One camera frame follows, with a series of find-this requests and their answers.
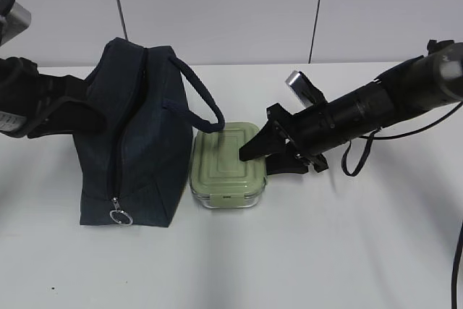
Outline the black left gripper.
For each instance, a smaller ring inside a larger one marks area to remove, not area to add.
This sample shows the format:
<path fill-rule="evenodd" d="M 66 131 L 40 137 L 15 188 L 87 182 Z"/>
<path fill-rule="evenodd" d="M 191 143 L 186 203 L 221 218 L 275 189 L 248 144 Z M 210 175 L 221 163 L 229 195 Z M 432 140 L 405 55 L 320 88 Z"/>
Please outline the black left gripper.
<path fill-rule="evenodd" d="M 105 115 L 84 101 L 87 89 L 78 77 L 39 74 L 28 59 L 1 59 L 1 133 L 33 139 L 105 131 Z M 42 104 L 48 106 L 43 111 Z"/>

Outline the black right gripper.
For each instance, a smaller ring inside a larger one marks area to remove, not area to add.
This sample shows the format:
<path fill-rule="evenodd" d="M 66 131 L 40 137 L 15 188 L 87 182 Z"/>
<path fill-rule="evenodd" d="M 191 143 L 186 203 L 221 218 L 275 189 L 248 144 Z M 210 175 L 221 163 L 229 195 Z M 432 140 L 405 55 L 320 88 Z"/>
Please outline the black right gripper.
<path fill-rule="evenodd" d="M 326 151 L 347 142 L 325 106 L 290 114 L 280 104 L 267 108 L 264 127 L 239 149 L 239 159 L 250 161 L 266 156 L 267 175 L 306 174 L 328 169 Z"/>

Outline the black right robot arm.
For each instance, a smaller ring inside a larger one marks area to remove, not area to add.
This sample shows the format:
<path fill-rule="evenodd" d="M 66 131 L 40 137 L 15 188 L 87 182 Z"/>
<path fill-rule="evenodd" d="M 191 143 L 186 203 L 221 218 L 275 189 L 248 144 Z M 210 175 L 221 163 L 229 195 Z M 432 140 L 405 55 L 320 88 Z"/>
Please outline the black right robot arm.
<path fill-rule="evenodd" d="M 363 138 L 366 144 L 353 171 L 347 157 L 341 159 L 342 171 L 357 176 L 382 129 L 441 106 L 462 107 L 462 43 L 431 40 L 427 50 L 333 101 L 303 72 L 294 71 L 286 84 L 305 109 L 291 114 L 278 103 L 269 106 L 264 127 L 239 149 L 240 161 L 264 158 L 269 175 L 305 174 L 310 166 L 323 172 L 328 169 L 326 151 Z"/>

